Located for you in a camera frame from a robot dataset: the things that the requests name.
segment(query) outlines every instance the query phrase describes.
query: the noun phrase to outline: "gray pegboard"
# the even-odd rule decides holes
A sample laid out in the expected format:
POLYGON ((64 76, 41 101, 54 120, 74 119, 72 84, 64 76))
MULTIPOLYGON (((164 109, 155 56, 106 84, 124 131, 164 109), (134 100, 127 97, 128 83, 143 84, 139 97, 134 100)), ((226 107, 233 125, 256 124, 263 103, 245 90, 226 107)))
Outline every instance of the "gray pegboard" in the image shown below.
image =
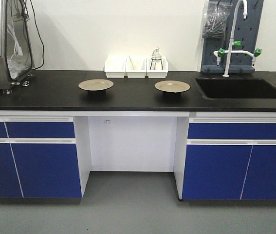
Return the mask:
MULTIPOLYGON (((234 41, 240 40, 241 46, 234 47, 233 50, 246 50, 251 53, 255 51, 261 12, 264 0, 247 0, 248 3, 248 16, 247 19, 243 19, 243 4, 240 5, 237 22, 235 27, 234 41)), ((221 2, 230 3, 231 0, 222 0, 221 2)), ((226 24, 226 38, 225 39, 213 39, 205 38, 204 47, 202 53, 202 68, 201 71, 205 73, 223 73, 226 64, 227 54, 221 58, 220 66, 217 66, 217 58, 214 56, 213 52, 223 48, 228 49, 229 40, 231 36, 231 29, 233 24, 233 16, 235 6, 238 0, 232 0, 232 9, 230 15, 227 19, 226 24)), ((252 58, 245 54, 232 54, 231 63, 229 67, 229 73, 253 73, 255 72, 252 66, 252 58)))

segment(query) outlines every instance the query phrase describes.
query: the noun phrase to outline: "white wall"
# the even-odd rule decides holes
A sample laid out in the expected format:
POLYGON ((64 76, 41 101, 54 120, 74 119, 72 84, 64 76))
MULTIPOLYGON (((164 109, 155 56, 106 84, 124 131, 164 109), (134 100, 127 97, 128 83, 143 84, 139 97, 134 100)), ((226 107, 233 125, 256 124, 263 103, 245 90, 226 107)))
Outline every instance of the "white wall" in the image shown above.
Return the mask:
MULTIPOLYGON (((32 1, 45 43, 43 69, 103 70, 108 55, 145 56, 159 47, 170 71, 200 70, 205 0, 32 1)), ((39 66, 41 46, 33 16, 29 31, 39 66)), ((274 0, 264 2, 257 45, 263 54, 256 70, 276 71, 274 0)))

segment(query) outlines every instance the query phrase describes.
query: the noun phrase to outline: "beige plate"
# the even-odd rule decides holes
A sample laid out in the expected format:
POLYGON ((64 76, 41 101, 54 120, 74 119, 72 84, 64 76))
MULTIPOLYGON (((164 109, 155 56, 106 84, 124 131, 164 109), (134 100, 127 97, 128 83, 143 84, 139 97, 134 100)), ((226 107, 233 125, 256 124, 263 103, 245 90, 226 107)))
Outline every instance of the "beige plate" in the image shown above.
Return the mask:
POLYGON ((90 79, 81 82, 78 87, 87 91, 100 91, 109 89, 114 83, 107 79, 90 79))
POLYGON ((176 80, 165 80, 155 84, 155 88, 164 92, 180 93, 189 90, 191 86, 176 80))

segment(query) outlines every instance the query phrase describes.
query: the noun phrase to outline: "white plastic container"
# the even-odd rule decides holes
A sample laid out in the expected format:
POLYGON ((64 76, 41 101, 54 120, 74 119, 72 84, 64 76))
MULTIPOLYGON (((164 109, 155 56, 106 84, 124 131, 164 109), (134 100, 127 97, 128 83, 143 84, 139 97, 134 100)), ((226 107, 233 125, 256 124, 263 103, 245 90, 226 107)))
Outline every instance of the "white plastic container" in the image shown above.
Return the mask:
POLYGON ((107 78, 124 78, 126 75, 126 56, 108 56, 104 63, 107 78))
POLYGON ((147 76, 148 78, 166 78, 168 73, 168 62, 166 57, 162 56, 162 64, 160 62, 156 63, 155 70, 154 69, 154 62, 152 64, 152 70, 150 70, 152 59, 151 57, 147 58, 147 76))
POLYGON ((128 56, 126 62, 126 75, 128 78, 145 78, 147 75, 147 58, 128 56))

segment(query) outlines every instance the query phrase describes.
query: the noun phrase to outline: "sink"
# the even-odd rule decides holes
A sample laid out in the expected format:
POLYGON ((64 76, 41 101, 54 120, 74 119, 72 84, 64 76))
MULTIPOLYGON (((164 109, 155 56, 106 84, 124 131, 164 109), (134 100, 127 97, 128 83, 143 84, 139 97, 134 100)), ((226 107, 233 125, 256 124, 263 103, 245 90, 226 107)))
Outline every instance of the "sink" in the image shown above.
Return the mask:
POLYGON ((197 78, 209 98, 276 98, 276 87, 264 79, 197 78))

